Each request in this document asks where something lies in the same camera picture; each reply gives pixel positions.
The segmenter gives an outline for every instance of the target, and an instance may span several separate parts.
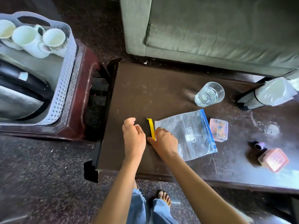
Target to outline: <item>speckled floor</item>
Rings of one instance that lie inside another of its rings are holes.
[[[115,58],[145,62],[125,52],[118,0],[53,0],[58,12],[76,38],[91,47],[104,65]],[[149,60],[148,64],[185,70],[213,72],[214,68]],[[217,70],[220,74],[229,72]],[[87,112],[93,119],[99,105]],[[98,184],[84,180],[83,163],[92,159],[92,145],[79,142],[43,141],[0,136],[0,223],[90,223],[101,207],[114,177],[105,176]],[[171,213],[179,223],[199,223],[179,185],[138,180],[146,199],[158,189],[168,192],[174,202]],[[215,190],[254,223],[288,223],[267,212],[266,203],[276,201],[288,207],[285,195],[227,188]]]

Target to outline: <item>small plastic box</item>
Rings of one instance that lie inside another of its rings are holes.
[[[210,129],[217,142],[224,142],[228,136],[228,122],[222,119],[210,119]]]
[[[275,148],[265,151],[258,158],[258,161],[263,167],[278,173],[289,162],[289,159],[280,148]]]

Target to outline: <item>black mesh holder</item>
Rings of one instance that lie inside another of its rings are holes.
[[[266,106],[263,103],[259,102],[259,100],[257,99],[255,95],[255,90],[257,88],[258,87],[248,90],[245,93],[242,93],[235,98],[237,107],[239,109],[243,111],[248,111],[248,110]]]

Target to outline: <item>white mug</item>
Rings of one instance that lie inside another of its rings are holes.
[[[40,35],[45,33],[45,29],[40,25],[20,26],[14,30],[11,38],[13,41],[22,47],[32,56],[42,59],[50,55],[52,51],[43,42],[43,37]]]
[[[10,48],[22,50],[22,48],[11,39],[15,29],[16,26],[13,22],[9,20],[0,20],[0,40]]]
[[[69,39],[65,33],[57,28],[47,30],[43,35],[43,42],[47,45],[52,53],[65,57],[66,47],[68,46]]]

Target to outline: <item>plastic basket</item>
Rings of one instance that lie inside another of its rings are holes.
[[[45,117],[43,117],[43,119],[39,120],[36,123],[30,123],[30,122],[29,123],[26,123],[26,122],[20,123],[20,122],[14,121],[14,122],[3,122],[0,124],[1,125],[48,125],[48,124],[52,124],[55,121],[57,121],[62,113],[65,98],[66,98],[66,93],[68,90],[68,86],[69,86],[69,82],[70,82],[70,78],[71,78],[71,74],[72,74],[72,70],[73,70],[73,65],[74,65],[74,61],[75,61],[75,57],[76,57],[77,45],[76,45],[75,39],[73,37],[71,28],[66,23],[50,20],[44,16],[41,16],[41,15],[33,13],[33,12],[16,12],[14,14],[1,13],[0,19],[10,20],[16,26],[30,25],[30,24],[22,23],[18,20],[18,18],[24,17],[24,16],[35,17],[35,18],[38,18],[38,19],[48,22],[50,24],[50,27],[44,26],[44,28],[46,30],[50,29],[50,28],[61,29],[66,34],[66,36],[69,38],[69,42],[68,42],[65,57],[60,59],[60,61],[62,63],[60,63],[60,65],[59,65],[59,67],[61,66],[61,68],[60,68],[60,72],[58,72],[58,74],[57,74],[58,80],[57,80],[57,84],[54,86],[55,87],[54,96],[51,101],[51,104],[49,105],[49,107],[47,109],[47,114],[45,115]],[[25,53],[25,51],[10,50],[10,52],[20,52],[20,53],[18,53],[18,55],[24,55],[26,58],[34,58],[34,57],[31,57],[30,54]],[[44,62],[47,61],[46,58],[45,59],[37,59],[34,61],[40,61],[42,63],[42,61],[44,61]]]

